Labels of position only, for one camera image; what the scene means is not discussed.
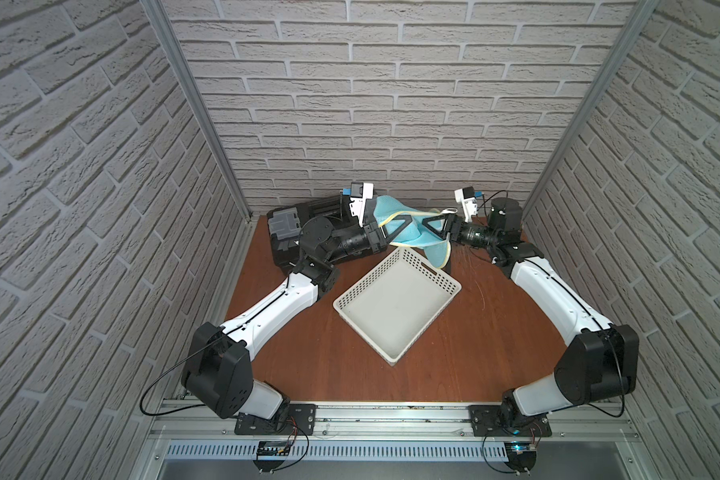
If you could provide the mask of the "black plastic toolbox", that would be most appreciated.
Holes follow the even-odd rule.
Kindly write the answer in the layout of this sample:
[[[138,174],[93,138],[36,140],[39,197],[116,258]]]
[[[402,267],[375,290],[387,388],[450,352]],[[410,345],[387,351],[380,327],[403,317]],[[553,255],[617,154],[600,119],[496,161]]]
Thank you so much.
[[[350,213],[349,198],[341,194],[275,208],[266,214],[273,261],[283,273],[288,273],[298,261],[298,239],[303,225],[316,217],[328,217],[337,228],[357,222]]]

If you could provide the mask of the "white perforated plastic basket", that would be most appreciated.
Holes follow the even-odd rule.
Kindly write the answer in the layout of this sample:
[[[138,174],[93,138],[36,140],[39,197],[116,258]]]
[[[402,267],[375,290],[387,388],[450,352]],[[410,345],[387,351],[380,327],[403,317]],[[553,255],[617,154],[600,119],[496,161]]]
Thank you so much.
[[[415,250],[397,248],[340,295],[333,308],[394,366],[461,289]]]

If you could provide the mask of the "left controller circuit board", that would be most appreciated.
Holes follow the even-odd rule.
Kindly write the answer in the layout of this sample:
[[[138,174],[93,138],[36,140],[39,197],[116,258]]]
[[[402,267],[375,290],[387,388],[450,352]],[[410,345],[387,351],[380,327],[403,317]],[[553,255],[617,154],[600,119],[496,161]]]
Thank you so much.
[[[288,441],[260,441],[253,463],[260,473],[272,473],[284,466],[291,449],[292,445]]]

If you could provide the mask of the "aluminium corner post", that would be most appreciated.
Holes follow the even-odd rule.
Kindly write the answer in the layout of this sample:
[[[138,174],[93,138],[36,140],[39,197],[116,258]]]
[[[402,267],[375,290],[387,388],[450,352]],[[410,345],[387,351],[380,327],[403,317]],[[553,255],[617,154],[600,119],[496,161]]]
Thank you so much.
[[[250,222],[252,211],[235,177],[219,134],[203,100],[198,84],[192,75],[189,62],[183,53],[167,12],[162,2],[158,0],[144,0],[142,4],[166,58],[174,70],[175,77],[198,123],[200,132],[203,134],[222,177],[231,192],[234,203],[243,219]]]
[[[609,85],[617,71],[631,52],[637,42],[640,33],[644,29],[651,15],[659,4],[658,0],[640,0],[632,8],[622,30],[617,36],[615,43],[610,48],[608,55],[603,61],[601,68],[595,75],[590,87],[582,98],[582,102],[575,111],[569,125],[564,131],[555,150],[542,171],[538,181],[523,207],[522,221],[532,213],[550,182],[553,174],[563,161],[565,153],[572,147],[578,137],[580,130],[585,126],[590,116],[598,106],[601,98],[606,93]]]

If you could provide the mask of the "left aluminium corner post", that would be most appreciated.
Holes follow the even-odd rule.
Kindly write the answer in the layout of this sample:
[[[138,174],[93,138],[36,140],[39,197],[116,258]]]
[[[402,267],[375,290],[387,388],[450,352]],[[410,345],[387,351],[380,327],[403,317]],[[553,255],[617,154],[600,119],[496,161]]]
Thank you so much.
[[[198,84],[192,75],[189,62],[183,53],[167,12],[162,2],[158,0],[144,0],[142,4],[166,58],[174,70],[175,77],[198,123],[200,132],[203,134],[222,177],[231,192],[234,203],[243,219],[250,222],[252,211],[235,177],[219,134],[203,100]]]

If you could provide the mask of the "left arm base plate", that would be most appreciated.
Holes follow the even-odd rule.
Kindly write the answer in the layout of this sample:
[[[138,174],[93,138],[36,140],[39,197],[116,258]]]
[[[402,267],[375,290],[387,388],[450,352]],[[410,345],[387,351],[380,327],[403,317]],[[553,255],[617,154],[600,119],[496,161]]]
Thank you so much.
[[[314,432],[317,405],[313,403],[283,404],[272,418],[239,413],[234,432],[238,436],[290,435],[300,430],[306,435]]]

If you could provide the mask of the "controller circuit board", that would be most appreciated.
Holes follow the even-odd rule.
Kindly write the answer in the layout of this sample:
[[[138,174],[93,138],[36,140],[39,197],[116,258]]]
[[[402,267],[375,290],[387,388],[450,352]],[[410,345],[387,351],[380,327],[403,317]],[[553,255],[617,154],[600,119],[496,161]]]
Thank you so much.
[[[505,465],[515,475],[530,474],[537,461],[537,451],[530,443],[505,443]]]
[[[291,449],[292,445],[288,441],[260,441],[253,463],[260,473],[272,473],[284,466]]]

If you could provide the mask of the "right aluminium corner post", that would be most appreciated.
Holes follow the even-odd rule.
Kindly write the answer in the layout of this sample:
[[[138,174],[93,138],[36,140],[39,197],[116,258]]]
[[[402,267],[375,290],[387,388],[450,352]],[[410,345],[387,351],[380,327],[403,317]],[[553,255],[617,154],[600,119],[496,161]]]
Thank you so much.
[[[644,29],[651,15],[659,4],[658,0],[640,0],[632,8],[622,30],[617,36],[615,43],[610,48],[608,55],[603,61],[601,68],[595,75],[590,87],[582,98],[582,102],[575,111],[569,125],[564,131],[555,150],[542,171],[538,181],[523,207],[522,221],[532,213],[550,182],[553,174],[563,161],[565,153],[572,147],[578,137],[580,130],[585,126],[590,116],[598,106],[601,98],[606,93],[609,85],[617,71],[631,52],[637,42],[640,33]]]

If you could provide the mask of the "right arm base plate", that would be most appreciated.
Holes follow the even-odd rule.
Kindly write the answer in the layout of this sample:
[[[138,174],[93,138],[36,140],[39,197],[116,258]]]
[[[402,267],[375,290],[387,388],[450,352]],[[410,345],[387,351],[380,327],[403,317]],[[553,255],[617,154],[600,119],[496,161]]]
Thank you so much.
[[[526,417],[503,404],[469,405],[470,424],[475,437],[519,436],[545,438],[552,436],[545,415]]]

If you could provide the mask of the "right controller circuit board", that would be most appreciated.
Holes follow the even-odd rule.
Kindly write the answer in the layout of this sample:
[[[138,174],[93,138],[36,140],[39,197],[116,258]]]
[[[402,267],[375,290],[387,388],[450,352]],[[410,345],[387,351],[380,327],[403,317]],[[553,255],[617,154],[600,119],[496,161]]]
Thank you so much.
[[[537,461],[537,451],[530,443],[505,443],[505,465],[515,475],[530,474]]]

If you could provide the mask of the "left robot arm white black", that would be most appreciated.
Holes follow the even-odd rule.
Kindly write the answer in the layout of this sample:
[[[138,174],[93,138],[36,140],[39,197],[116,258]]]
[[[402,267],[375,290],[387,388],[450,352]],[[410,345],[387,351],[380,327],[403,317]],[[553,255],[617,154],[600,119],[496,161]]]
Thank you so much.
[[[328,216],[308,220],[298,236],[298,261],[275,290],[222,325],[206,322],[195,330],[182,386],[222,419],[242,413],[277,426],[285,423],[289,400],[254,379],[252,360],[292,318],[330,291],[339,276],[336,260],[385,250],[413,217],[402,214],[396,221],[397,228],[388,232],[374,221],[336,225]]]

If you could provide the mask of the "teal mesh laundry bag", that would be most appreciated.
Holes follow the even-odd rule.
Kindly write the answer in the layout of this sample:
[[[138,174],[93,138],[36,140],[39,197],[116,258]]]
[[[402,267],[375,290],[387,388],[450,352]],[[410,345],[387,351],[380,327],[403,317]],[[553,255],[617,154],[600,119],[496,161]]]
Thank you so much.
[[[410,214],[414,221],[414,239],[409,243],[389,243],[395,247],[417,248],[424,252],[429,263],[436,268],[444,268],[450,259],[451,245],[446,239],[438,238],[425,227],[421,221],[425,217],[438,215],[434,211],[420,211],[408,207],[391,196],[376,198],[374,218],[379,227],[383,228],[384,220],[395,214]]]

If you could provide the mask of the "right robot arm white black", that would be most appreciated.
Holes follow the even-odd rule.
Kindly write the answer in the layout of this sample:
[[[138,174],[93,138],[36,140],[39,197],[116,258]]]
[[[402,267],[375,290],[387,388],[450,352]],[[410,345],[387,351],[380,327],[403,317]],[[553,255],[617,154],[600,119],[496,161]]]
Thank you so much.
[[[639,337],[588,305],[554,272],[541,250],[522,239],[521,208],[511,198],[494,198],[485,225],[456,213],[423,220],[443,240],[485,251],[490,261],[522,288],[558,330],[566,350],[554,371],[508,390],[498,424],[519,428],[549,412],[618,397],[636,386]]]

